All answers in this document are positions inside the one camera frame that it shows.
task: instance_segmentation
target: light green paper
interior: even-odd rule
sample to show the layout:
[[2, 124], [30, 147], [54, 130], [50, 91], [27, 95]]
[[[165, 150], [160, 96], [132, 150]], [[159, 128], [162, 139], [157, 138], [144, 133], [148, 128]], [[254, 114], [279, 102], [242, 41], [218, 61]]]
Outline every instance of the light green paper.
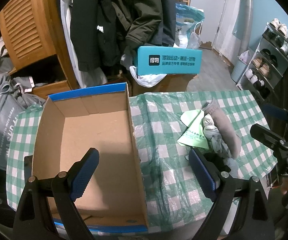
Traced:
[[193, 147], [209, 149], [206, 137], [203, 134], [202, 120], [204, 111], [191, 110], [186, 111], [181, 116], [181, 121], [188, 126], [188, 129], [177, 140], [178, 143], [186, 144]]

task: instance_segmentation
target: olive green jacket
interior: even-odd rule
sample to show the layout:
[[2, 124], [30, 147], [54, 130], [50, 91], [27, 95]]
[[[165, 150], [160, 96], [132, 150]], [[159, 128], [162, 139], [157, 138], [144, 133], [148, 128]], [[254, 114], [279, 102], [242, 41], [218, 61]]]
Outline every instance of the olive green jacket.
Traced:
[[160, 0], [112, 0], [123, 29], [118, 38], [125, 38], [130, 49], [147, 43], [163, 19]]

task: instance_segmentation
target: green checkered cloth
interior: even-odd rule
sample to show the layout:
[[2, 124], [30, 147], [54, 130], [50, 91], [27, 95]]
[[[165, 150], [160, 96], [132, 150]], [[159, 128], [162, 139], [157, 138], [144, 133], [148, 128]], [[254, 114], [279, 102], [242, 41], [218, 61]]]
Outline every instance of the green checkered cloth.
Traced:
[[169, 231], [202, 219], [212, 206], [185, 158], [191, 148], [176, 142], [187, 129], [180, 120], [182, 113], [201, 109], [212, 98], [218, 100], [242, 139], [237, 158], [239, 178], [263, 178], [277, 163], [272, 151], [250, 136], [253, 124], [268, 125], [249, 91], [145, 93], [130, 98], [149, 233]]
[[14, 210], [25, 186], [24, 157], [33, 155], [43, 107], [34, 103], [17, 116], [10, 142], [6, 168], [6, 195], [8, 205]]

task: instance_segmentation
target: blue plastic bag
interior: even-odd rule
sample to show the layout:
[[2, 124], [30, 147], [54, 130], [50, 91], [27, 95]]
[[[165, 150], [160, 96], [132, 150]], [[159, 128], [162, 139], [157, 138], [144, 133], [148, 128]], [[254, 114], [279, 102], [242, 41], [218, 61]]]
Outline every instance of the blue plastic bag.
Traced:
[[176, 4], [176, 39], [180, 48], [186, 49], [191, 32], [205, 19], [203, 10], [185, 4]]

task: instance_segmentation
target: floor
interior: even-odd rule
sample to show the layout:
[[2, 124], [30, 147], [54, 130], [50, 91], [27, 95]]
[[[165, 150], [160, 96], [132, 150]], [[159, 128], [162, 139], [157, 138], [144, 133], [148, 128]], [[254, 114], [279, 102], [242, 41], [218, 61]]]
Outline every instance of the floor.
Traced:
[[202, 49], [200, 74], [188, 83], [187, 90], [196, 91], [232, 91], [239, 90], [231, 79], [229, 66], [212, 50]]

